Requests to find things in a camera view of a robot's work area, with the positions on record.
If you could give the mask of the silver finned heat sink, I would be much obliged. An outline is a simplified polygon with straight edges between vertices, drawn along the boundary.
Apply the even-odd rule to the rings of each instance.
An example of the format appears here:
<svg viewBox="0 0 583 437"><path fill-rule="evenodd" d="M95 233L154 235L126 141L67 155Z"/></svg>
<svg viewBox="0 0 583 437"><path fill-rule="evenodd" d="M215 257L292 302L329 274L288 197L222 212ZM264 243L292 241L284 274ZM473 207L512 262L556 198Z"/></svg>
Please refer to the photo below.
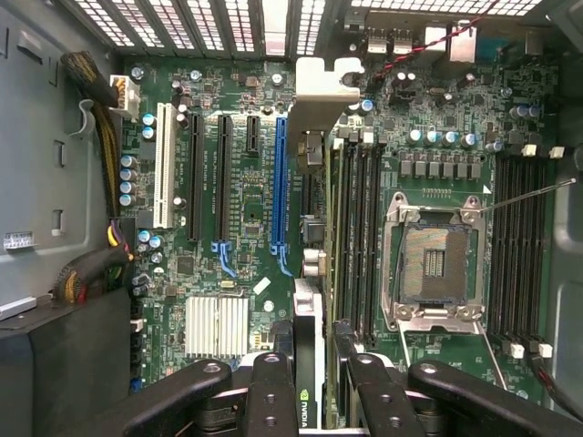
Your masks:
<svg viewBox="0 0 583 437"><path fill-rule="evenodd" d="M249 348L247 298L189 297L186 300L185 353L233 358Z"/></svg>

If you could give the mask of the metal socket cover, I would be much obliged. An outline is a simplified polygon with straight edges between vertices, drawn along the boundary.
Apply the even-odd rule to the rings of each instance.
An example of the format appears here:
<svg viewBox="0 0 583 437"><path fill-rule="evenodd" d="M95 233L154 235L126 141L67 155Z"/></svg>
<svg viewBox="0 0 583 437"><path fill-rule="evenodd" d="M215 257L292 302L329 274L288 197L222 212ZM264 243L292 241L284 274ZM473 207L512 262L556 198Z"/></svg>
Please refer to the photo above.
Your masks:
<svg viewBox="0 0 583 437"><path fill-rule="evenodd" d="M417 304L394 303L392 317L400 332L407 365L411 365L404 336L407 331L429 332L437 327L453 333L479 335L483 339L494 365L496 384L506 391L507 386L503 373L482 325L481 319L484 310L483 306L474 304L445 305L442 309L438 309Z"/></svg>

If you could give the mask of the CPU socket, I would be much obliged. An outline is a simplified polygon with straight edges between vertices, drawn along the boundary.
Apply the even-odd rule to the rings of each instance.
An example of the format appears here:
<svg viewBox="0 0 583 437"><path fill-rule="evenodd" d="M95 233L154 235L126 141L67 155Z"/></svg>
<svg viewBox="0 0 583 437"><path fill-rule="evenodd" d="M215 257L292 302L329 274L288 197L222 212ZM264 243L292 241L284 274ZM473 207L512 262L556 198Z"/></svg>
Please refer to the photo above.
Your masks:
<svg viewBox="0 0 583 437"><path fill-rule="evenodd" d="M393 304L427 308L486 305L486 219L472 194L431 205L394 193L384 218L381 309L386 328L399 332Z"/></svg>

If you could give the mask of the black RAM slot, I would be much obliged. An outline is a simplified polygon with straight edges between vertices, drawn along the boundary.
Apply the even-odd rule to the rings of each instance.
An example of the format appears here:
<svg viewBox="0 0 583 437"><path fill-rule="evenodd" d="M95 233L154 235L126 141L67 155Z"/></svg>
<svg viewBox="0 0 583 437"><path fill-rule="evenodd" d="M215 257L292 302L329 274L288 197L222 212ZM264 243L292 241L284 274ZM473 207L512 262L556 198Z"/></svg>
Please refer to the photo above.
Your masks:
<svg viewBox="0 0 583 437"><path fill-rule="evenodd" d="M368 167L368 148L364 145L360 147L360 160L358 162L358 176L359 176L359 262L358 262L358 331L360 340L364 340L364 313L365 313L365 296L364 290L365 282L365 255L366 255L366 189L367 189L367 167Z"/></svg>
<svg viewBox="0 0 583 437"><path fill-rule="evenodd" d="M506 199L506 164L502 157L496 158L496 203ZM491 289L491 331L501 332L502 317L502 276L504 268L505 218L501 208L493 213L493 252L492 252L492 289Z"/></svg>
<svg viewBox="0 0 583 437"><path fill-rule="evenodd" d="M552 340L547 335L548 312L550 302L550 276L552 261L552 225L554 219L555 195L557 188L557 162L544 159L537 173L538 185L545 188L543 194L537 196L537 226L536 226L536 275L534 277L534 322L532 333L537 343L537 354L544 360L553 357Z"/></svg>
<svg viewBox="0 0 583 437"><path fill-rule="evenodd" d="M369 345L374 347L376 345L376 337L374 334L374 323L376 316L376 303L377 303L377 252L378 252L378 216L379 216L379 197L380 197L380 178L381 178L381 165L384 153L384 143L379 137L375 149L372 154L371 162L371 212L370 212L370 249L371 259L369 262L369 267L371 268L371 305L370 305L370 320L368 323L369 328Z"/></svg>
<svg viewBox="0 0 583 437"><path fill-rule="evenodd" d="M529 198L521 201L521 259L520 259L520 300L517 314L517 334L526 353L533 350L531 339L531 319L533 309L532 294L536 292L537 270L537 225L532 218L537 217L537 201Z"/></svg>
<svg viewBox="0 0 583 437"><path fill-rule="evenodd" d="M346 232L345 232L345 318L350 322L350 326L353 327L353 290L352 290L352 241L353 241L353 179L354 179L354 161L357 155L357 146L355 143L349 144L349 149L347 151L346 157Z"/></svg>
<svg viewBox="0 0 583 437"><path fill-rule="evenodd" d="M517 270L518 270L518 255L520 249L518 248L518 241L521 234L521 202L517 200L512 205L507 207L509 214L509 234L508 234L508 264L506 271L507 279L507 295L506 295L506 310L505 310L505 327L504 332L506 339L509 341L508 355L513 359L522 359L524 357L524 348L517 340L514 333L515 330L515 309L517 299Z"/></svg>

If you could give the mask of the black plastic shroud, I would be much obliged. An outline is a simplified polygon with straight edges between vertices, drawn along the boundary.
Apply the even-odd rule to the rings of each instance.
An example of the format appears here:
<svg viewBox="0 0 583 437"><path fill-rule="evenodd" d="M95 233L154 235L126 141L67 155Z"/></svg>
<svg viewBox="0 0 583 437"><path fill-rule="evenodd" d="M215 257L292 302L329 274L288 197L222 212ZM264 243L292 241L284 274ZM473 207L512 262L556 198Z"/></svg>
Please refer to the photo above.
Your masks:
<svg viewBox="0 0 583 437"><path fill-rule="evenodd" d="M54 437L126 398L130 335L125 290L0 321L0 437Z"/></svg>

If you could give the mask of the green motherboard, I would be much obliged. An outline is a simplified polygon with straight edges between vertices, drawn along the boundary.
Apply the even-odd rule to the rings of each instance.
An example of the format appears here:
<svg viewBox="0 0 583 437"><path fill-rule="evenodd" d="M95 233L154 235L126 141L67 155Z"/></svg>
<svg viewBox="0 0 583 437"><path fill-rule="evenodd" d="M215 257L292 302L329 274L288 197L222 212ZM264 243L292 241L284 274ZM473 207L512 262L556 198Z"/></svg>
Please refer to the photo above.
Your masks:
<svg viewBox="0 0 583 437"><path fill-rule="evenodd" d="M454 203L476 194L482 208L496 204L496 158L506 164L506 199L540 189L537 173L544 159L560 156L551 147L556 131L552 97L559 69L548 60L535 59L504 65L493 59L471 66L450 79L436 76L429 67L413 67L391 75L377 91L365 90L362 99L347 107L332 131L332 286L333 320L345 318L346 157L350 143L357 146L353 179L352 290L356 343L377 352L405 371L400 332L386 328L381 309L384 218L393 195L403 191L410 202L431 205ZM189 297L247 298L249 300L248 353L269 351L277 321L293 317L293 284L300 277L302 243L300 215L302 175L287 152L286 257L271 254L271 213L276 119L286 117L294 103L295 77L286 64L253 63L228 66L184 61L142 62L132 67L142 94L137 123L123 127L120 171L120 224L127 248L134 254L128 288L132 294L131 319L136 330L130 340L131 391L139 391L199 358L185 353L186 300ZM173 227L153 228L153 198L157 133L157 104L177 109ZM197 242L186 237L189 192L189 117L204 117L204 185L201 233ZM218 117L233 123L229 239L215 240ZM246 148L247 116L261 118L260 152ZM378 138L384 143L381 165L377 303L374 323L376 345L369 345L371 305L370 212L371 162ZM366 189L366 255L364 340L358 331L360 147L368 148ZM517 270L515 330L524 348L513 359L506 339L509 214L505 218L502 276L501 332L491 331L491 289L494 210L486 219L486 313L482 325L491 343L507 389L535 403L545 391L531 371L517 334L520 300L520 249ZM496 383L495 369L479 335L430 332L404 334L411 363L438 359L481 379Z"/></svg>

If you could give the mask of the blue expansion slot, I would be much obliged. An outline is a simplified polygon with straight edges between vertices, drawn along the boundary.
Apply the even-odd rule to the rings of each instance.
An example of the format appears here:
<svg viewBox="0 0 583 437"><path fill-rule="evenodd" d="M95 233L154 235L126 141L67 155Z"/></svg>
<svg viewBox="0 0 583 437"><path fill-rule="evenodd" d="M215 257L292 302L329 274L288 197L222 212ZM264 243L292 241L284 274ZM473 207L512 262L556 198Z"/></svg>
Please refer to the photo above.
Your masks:
<svg viewBox="0 0 583 437"><path fill-rule="evenodd" d="M286 210L287 210L287 118L276 119L274 141L272 213L271 213L271 254L280 260L286 257Z"/></svg>

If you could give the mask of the open grey PC case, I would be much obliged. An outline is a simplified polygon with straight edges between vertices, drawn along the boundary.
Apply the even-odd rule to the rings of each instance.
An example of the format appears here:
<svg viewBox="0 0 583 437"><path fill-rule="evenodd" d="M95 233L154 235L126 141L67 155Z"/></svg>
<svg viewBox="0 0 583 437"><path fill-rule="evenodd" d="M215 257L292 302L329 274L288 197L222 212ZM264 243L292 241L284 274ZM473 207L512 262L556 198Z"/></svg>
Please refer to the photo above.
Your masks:
<svg viewBox="0 0 583 437"><path fill-rule="evenodd" d="M450 79L496 59L513 65L535 59L557 65L552 97L560 151L557 183L576 178L555 195L547 335L553 357L529 359L545 391L542 403L583 423L583 0L58 0L108 48L112 63L102 73L88 51L68 52L61 62L82 99L95 103L93 137L99 144L106 197L106 244L70 260L46 300L78 306L116 290L132 294L128 278L135 257L120 224L123 127L132 122L109 108L117 103L111 75L131 77L142 62L184 61L228 66L286 64L296 85L296 63L319 57L327 69L336 60L360 60L360 73L343 82L360 92L382 89L389 77L429 67ZM340 413L338 358L330 324L326 428L300 428L296 437L370 437Z"/></svg>

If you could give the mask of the white expansion slot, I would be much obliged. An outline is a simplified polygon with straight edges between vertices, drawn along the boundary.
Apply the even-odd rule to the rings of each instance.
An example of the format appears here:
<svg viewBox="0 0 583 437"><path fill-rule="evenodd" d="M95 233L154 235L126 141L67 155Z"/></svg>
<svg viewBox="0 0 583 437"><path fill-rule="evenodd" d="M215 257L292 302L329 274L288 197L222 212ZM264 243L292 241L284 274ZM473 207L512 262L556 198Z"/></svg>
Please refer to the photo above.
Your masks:
<svg viewBox="0 0 583 437"><path fill-rule="evenodd" d="M153 198L153 228L173 227L177 109L171 103L157 104L157 133Z"/></svg>

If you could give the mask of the thin metal locking lever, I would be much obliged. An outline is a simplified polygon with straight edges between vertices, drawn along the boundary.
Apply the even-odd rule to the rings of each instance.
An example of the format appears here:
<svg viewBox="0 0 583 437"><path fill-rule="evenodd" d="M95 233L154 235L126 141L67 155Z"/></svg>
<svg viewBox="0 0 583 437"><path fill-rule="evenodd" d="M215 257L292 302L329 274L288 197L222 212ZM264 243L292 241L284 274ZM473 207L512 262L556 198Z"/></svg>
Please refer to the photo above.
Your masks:
<svg viewBox="0 0 583 437"><path fill-rule="evenodd" d="M576 183L577 183L577 179L576 178L571 178L571 179L568 179L566 181L559 182L559 183L557 183L555 185L551 185L551 186L548 186L548 187L540 188L540 189L537 189L537 190L528 192L526 194L522 194L522 195L519 195L517 197L511 198L511 199L507 199L507 200L503 200L503 201L497 202L494 205L491 205L491 206L488 206L488 207L479 209L478 212L480 214L486 214L487 212L492 211L494 209L502 208L502 207L511 205L513 203L516 203L516 202L519 202L519 201L522 201L522 200L526 200L528 198L533 198L533 197L545 195L547 193L556 191L556 190L558 190L560 188L568 187L570 185L574 185Z"/></svg>

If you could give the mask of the short black expansion slot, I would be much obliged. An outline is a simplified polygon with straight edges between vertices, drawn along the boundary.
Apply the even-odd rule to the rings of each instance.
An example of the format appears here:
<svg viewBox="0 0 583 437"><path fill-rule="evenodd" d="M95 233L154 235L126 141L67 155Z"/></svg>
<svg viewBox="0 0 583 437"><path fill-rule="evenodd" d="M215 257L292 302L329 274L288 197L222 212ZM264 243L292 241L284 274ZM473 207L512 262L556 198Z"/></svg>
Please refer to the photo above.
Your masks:
<svg viewBox="0 0 583 437"><path fill-rule="evenodd" d="M260 130L261 118L258 116L247 116L246 120L246 148L245 151L251 155L258 155L260 152Z"/></svg>

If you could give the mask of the grey metal power supply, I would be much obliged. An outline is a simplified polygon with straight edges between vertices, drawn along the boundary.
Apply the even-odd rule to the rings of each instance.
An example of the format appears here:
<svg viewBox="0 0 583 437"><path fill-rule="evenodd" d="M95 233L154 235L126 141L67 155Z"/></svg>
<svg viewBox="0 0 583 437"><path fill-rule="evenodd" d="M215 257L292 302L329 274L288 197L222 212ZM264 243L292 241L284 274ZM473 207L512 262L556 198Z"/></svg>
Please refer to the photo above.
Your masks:
<svg viewBox="0 0 583 437"><path fill-rule="evenodd" d="M107 46L58 0L0 0L0 318L31 308L106 244L101 156L61 57Z"/></svg>

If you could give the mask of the white power connector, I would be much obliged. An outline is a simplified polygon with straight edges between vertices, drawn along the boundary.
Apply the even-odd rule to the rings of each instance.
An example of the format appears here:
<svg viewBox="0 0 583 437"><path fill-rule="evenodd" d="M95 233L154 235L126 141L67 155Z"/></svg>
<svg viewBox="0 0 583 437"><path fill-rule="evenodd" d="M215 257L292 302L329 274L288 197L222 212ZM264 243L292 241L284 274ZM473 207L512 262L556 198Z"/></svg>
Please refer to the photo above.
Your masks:
<svg viewBox="0 0 583 437"><path fill-rule="evenodd" d="M109 109L132 122L139 119L140 86L129 76L111 75L110 85L118 92L117 103Z"/></svg>

